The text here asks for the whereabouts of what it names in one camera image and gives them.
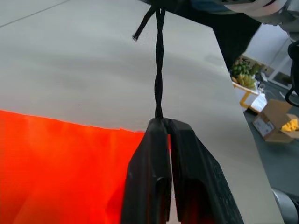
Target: open cardboard box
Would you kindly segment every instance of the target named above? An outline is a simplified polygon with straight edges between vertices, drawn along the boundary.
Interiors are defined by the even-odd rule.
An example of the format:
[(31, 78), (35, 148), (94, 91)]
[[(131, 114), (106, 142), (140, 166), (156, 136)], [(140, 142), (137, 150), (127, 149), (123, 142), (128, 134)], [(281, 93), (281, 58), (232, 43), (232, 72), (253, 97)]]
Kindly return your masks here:
[(265, 141), (288, 143), (293, 139), (299, 139), (299, 131), (281, 131), (281, 127), (291, 119), (299, 121), (296, 115), (287, 113), (291, 107), (285, 101), (271, 99), (266, 107), (257, 115), (253, 121), (253, 125)]

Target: red fabric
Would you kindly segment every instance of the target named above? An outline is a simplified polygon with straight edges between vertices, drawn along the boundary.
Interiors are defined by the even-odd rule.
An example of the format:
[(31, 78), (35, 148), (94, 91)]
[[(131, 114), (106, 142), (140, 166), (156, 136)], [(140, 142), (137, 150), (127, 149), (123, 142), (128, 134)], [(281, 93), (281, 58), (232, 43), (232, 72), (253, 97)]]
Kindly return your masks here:
[(0, 223), (118, 224), (142, 137), (0, 111)]

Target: gray floor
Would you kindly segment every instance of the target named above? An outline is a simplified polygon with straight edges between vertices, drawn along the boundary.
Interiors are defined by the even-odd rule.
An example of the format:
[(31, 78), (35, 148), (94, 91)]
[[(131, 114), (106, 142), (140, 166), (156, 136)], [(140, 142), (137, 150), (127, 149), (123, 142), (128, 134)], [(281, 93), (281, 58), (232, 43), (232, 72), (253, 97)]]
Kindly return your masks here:
[[(266, 90), (267, 99), (284, 100), (279, 92), (285, 95), (285, 89), (268, 84)], [(289, 113), (299, 117), (299, 108), (293, 107)], [(256, 115), (250, 112), (245, 112), (244, 115), (256, 141), (270, 185), (299, 196), (299, 140), (289, 144), (265, 142), (252, 125)]]

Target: white label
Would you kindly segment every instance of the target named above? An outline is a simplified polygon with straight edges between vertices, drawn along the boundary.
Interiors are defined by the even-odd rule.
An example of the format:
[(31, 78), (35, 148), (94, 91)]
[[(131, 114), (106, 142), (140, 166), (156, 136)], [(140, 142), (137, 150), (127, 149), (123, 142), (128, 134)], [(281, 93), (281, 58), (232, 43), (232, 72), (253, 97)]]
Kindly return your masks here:
[(254, 126), (257, 128), (259, 133), (264, 137), (274, 130), (274, 125), (268, 121), (265, 123), (262, 118), (258, 117), (254, 122)]

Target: black rope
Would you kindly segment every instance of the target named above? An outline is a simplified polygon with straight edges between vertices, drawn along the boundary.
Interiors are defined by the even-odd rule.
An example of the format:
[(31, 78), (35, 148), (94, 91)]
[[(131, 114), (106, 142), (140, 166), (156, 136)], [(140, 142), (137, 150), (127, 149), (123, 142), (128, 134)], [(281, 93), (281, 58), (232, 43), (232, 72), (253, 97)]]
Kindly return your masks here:
[(144, 16), (139, 28), (133, 35), (135, 41), (138, 40), (140, 33), (143, 31), (145, 25), (149, 21), (150, 17), (156, 13), (157, 20), (157, 42), (156, 42), (156, 65), (157, 65), (157, 74), (155, 79), (155, 100), (156, 100), (156, 118), (163, 118), (162, 113), (162, 93), (163, 93), (163, 80), (162, 80), (162, 67), (163, 67), (163, 56), (164, 56), (164, 45), (163, 45), (163, 25), (165, 18), (165, 9), (160, 9), (152, 6), (146, 15)]

